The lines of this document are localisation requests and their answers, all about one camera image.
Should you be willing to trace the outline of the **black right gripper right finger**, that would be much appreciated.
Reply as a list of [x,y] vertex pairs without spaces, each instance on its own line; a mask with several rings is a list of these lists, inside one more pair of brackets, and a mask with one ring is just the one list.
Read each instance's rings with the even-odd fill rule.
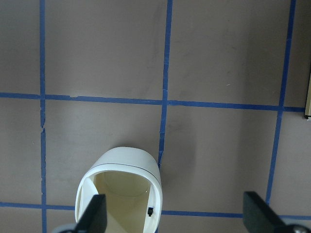
[[309,233],[300,224],[286,224],[254,191],[243,193],[242,220],[249,233]]

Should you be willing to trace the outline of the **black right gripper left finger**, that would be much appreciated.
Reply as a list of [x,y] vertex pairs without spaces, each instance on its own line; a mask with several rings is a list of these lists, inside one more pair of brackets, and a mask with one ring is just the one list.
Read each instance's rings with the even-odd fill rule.
[[104,233],[107,228],[105,194],[94,195],[76,224],[74,233]]

